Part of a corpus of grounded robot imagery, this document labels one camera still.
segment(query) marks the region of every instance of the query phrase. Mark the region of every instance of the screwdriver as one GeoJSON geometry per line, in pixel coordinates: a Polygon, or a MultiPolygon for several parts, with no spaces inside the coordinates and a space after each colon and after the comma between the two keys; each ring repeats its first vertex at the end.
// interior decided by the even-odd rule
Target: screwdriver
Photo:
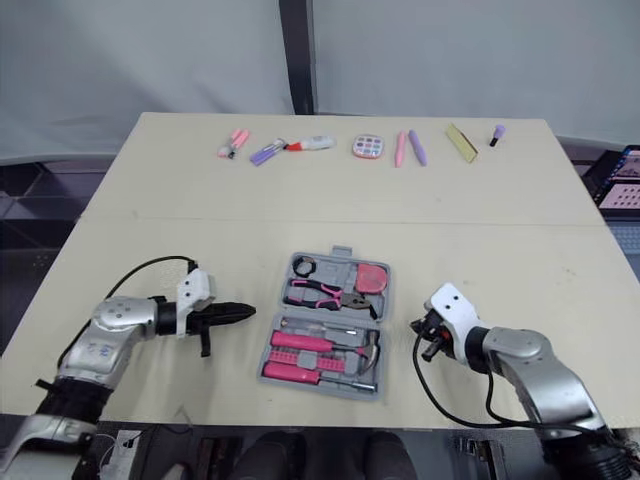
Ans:
{"type": "Polygon", "coordinates": [[[288,320],[286,318],[283,318],[280,321],[280,325],[282,327],[291,327],[291,328],[308,328],[309,330],[320,330],[321,332],[328,332],[328,331],[332,331],[332,332],[340,332],[340,333],[346,333],[347,335],[357,335],[358,332],[356,332],[355,330],[343,330],[342,328],[336,328],[336,327],[327,327],[325,325],[317,325],[315,323],[309,323],[309,322],[304,322],[304,321],[291,321],[288,320]]]}
{"type": "Polygon", "coordinates": [[[285,365],[282,363],[268,362],[264,366],[263,374],[265,377],[287,380],[289,382],[312,383],[314,385],[317,385],[319,382],[332,382],[339,385],[348,385],[358,390],[366,390],[368,392],[376,391],[375,385],[349,380],[338,380],[337,378],[327,378],[320,375],[320,372],[317,370],[307,370],[306,368],[294,367],[293,365],[285,365]]]}

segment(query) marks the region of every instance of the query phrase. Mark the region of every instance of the white backdrop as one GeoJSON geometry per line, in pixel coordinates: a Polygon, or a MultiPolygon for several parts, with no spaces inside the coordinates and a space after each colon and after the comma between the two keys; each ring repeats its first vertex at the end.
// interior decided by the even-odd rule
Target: white backdrop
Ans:
{"type": "Polygon", "coordinates": [[[317,0],[318,110],[640,143],[638,0],[317,0]]]}
{"type": "Polygon", "coordinates": [[[115,154],[143,111],[292,113],[277,0],[0,1],[0,163],[115,154]]]}

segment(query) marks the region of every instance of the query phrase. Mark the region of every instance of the yellow sticky notes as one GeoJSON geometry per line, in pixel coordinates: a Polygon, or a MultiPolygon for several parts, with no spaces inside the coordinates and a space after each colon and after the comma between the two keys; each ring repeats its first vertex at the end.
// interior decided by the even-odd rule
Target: yellow sticky notes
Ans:
{"type": "Polygon", "coordinates": [[[476,147],[473,146],[469,139],[464,136],[464,133],[458,130],[453,123],[447,127],[446,134],[449,140],[456,146],[462,158],[469,163],[476,159],[478,156],[476,147]]]}

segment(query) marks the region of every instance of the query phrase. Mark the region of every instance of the gray plastic case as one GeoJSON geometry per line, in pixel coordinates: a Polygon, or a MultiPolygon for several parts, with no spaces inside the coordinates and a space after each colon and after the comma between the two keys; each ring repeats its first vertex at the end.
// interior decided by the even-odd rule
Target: gray plastic case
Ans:
{"type": "Polygon", "coordinates": [[[258,367],[258,379],[265,383],[297,388],[310,392],[318,392],[327,395],[334,395],[343,398],[357,400],[377,400],[384,388],[384,365],[385,365],[385,338],[380,329],[380,323],[386,318],[389,312],[391,288],[391,268],[386,263],[359,260],[351,256],[351,248],[334,246],[331,255],[316,255],[306,252],[297,252],[291,256],[287,267],[284,286],[280,295],[280,305],[282,310],[273,319],[273,328],[267,339],[267,345],[260,358],[258,367]],[[327,298],[326,294],[309,288],[300,288],[289,285],[290,279],[300,279],[293,271],[293,261],[299,256],[312,257],[316,261],[316,271],[307,279],[336,285],[341,287],[345,293],[355,292],[355,282],[358,264],[378,265],[385,269],[387,273],[387,286],[380,294],[366,294],[365,298],[373,305],[378,318],[374,320],[369,310],[355,310],[343,307],[340,310],[332,311],[325,308],[312,309],[302,306],[287,305],[283,302],[286,296],[295,296],[304,300],[319,300],[327,298]],[[282,326],[283,319],[287,320],[287,325],[282,326]],[[355,335],[345,333],[346,330],[356,332],[355,335]],[[379,333],[378,345],[380,355],[378,361],[363,374],[358,370],[363,361],[355,352],[333,352],[330,356],[344,360],[344,373],[334,371],[322,371],[322,377],[336,378],[339,380],[356,381],[376,385],[376,391],[358,390],[348,385],[339,385],[333,382],[323,382],[318,384],[290,382],[265,377],[263,370],[273,351],[284,351],[297,354],[297,366],[314,370],[317,366],[319,356],[327,356],[324,353],[311,352],[306,350],[295,350],[291,348],[272,347],[271,337],[274,332],[281,331],[297,335],[309,335],[331,340],[332,342],[350,345],[354,347],[362,346],[365,336],[369,330],[379,333]]]}

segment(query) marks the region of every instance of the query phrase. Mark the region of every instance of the hammer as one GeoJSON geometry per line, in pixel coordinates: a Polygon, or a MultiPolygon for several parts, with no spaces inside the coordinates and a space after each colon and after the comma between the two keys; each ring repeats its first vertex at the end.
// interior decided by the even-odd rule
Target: hammer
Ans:
{"type": "Polygon", "coordinates": [[[362,374],[373,367],[378,361],[378,356],[380,355],[380,346],[378,345],[379,338],[380,332],[377,330],[369,330],[366,336],[367,342],[362,347],[352,347],[350,345],[334,343],[331,340],[325,340],[324,338],[274,332],[271,337],[271,345],[274,347],[310,350],[312,352],[355,352],[365,359],[359,372],[362,374]]]}

